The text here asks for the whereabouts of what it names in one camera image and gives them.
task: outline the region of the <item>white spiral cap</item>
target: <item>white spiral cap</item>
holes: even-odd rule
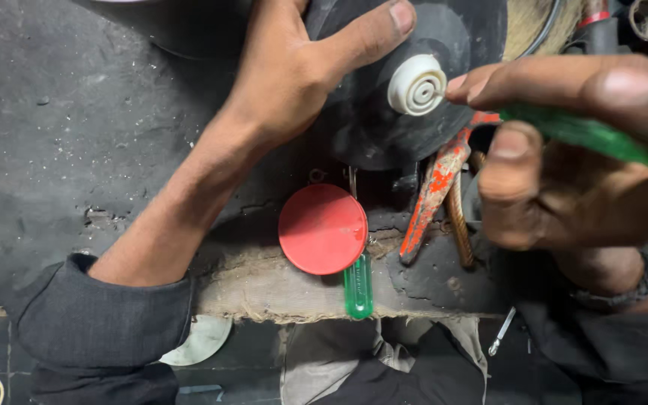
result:
[[[437,108],[445,89],[446,75],[434,56],[416,55],[391,76],[387,98],[394,110],[418,117]]]

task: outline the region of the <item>sleeve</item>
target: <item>sleeve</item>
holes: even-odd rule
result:
[[[648,404],[648,313],[584,308],[544,252],[498,252],[514,306],[533,342],[579,383],[584,404]]]
[[[13,295],[12,332],[38,361],[32,398],[49,404],[174,404],[179,386],[152,364],[189,334],[194,283],[112,285],[72,254]]]

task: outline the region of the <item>black rubber disc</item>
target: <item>black rubber disc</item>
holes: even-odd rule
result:
[[[312,0],[305,18],[310,38],[338,32],[383,0]],[[471,119],[473,111],[443,101],[423,116],[395,112],[387,102],[394,71],[409,57],[434,55],[447,79],[501,60],[506,0],[411,0],[417,28],[382,60],[345,76],[329,95],[312,134],[331,155],[363,170],[389,170],[434,153]]]

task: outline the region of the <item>red lid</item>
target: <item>red lid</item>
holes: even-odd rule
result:
[[[365,250],[368,233],[364,208],[330,184],[297,191],[279,216],[283,253],[294,266],[314,275],[351,266]]]

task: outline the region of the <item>green screwdriver handle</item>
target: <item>green screwdriver handle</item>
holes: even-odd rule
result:
[[[511,105],[499,111],[502,121],[521,120],[532,124],[548,139],[581,146],[628,162],[648,165],[648,150],[629,135],[561,109],[532,105]]]
[[[344,271],[344,303],[347,314],[354,319],[364,319],[374,312],[372,257],[366,249]]]

